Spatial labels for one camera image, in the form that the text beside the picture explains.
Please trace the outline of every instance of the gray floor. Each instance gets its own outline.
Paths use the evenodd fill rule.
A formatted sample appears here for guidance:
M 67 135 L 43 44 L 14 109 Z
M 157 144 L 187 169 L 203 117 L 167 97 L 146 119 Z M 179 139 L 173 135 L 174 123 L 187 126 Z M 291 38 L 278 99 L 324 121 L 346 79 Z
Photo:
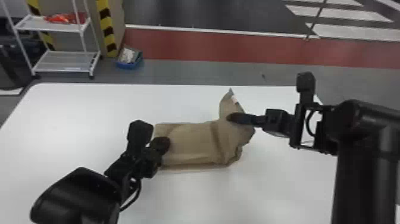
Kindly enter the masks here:
M 95 80 L 89 80 L 85 74 L 44 73 L 42 79 L 35 80 L 32 85 L 38 82 L 95 82 L 292 86 L 296 74 L 303 71 L 314 73 L 317 95 L 325 104 L 355 98 L 400 110 L 400 101 L 397 100 L 400 74 L 399 70 L 391 69 L 146 60 L 136 70 L 126 71 L 115 68 L 112 60 L 103 60 L 96 69 Z M 0 125 L 20 99 L 0 97 Z

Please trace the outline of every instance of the yellow and black striped post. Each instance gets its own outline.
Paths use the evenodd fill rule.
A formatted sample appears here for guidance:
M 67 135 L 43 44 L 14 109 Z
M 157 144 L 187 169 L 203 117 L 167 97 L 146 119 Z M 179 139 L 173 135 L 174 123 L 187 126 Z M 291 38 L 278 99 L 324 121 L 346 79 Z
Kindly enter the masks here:
M 30 12 L 33 15 L 42 15 L 40 12 L 39 0 L 26 0 L 26 2 L 28 3 Z M 48 32 L 40 32 L 40 38 L 42 38 L 42 41 L 46 43 L 47 47 L 51 51 L 55 50 L 53 38 Z
M 118 53 L 117 44 L 113 29 L 113 20 L 111 18 L 108 0 L 96 0 L 97 11 L 100 16 L 100 27 L 104 36 L 104 45 L 107 50 L 107 57 L 115 58 Z

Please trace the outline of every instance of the red object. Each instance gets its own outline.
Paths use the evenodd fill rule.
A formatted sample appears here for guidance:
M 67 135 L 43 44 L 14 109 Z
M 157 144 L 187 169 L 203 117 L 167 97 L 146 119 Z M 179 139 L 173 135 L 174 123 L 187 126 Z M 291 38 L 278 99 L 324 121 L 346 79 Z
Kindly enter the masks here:
M 73 23 L 73 24 L 77 24 L 78 23 L 75 13 L 70 13 L 67 16 L 68 16 L 68 19 L 69 19 L 70 23 Z M 86 21 L 86 13 L 78 12 L 78 18 L 79 18 L 80 24 L 85 23 L 85 21 Z
M 50 23 L 70 23 L 69 19 L 64 14 L 46 16 L 45 20 Z
M 400 69 L 400 42 L 126 29 L 124 43 L 146 59 Z
M 78 12 L 78 18 L 79 18 L 80 24 L 85 23 L 86 13 Z M 78 23 L 75 13 L 56 14 L 56 15 L 46 16 L 45 20 L 49 21 L 50 23 L 71 23 L 71 24 Z

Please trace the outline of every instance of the folded fabric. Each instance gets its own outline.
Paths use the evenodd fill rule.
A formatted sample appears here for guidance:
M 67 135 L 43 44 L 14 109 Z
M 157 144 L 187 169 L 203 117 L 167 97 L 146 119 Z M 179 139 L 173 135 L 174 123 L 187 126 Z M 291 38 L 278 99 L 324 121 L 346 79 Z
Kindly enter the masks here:
M 252 126 L 228 122 L 234 112 L 244 113 L 231 89 L 220 101 L 220 118 L 205 123 L 160 123 L 154 137 L 167 136 L 171 147 L 163 156 L 164 167 L 228 166 L 240 159 L 242 147 L 255 133 Z

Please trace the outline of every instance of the blue basket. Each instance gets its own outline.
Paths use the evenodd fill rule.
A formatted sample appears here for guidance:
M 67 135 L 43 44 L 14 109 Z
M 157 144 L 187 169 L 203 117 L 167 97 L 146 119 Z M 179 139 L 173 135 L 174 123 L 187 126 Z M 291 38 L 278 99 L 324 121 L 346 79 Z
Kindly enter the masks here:
M 116 61 L 115 64 L 120 69 L 132 70 L 134 69 L 141 61 L 143 60 L 143 56 L 140 55 L 139 58 L 134 63 L 122 63 L 121 61 Z

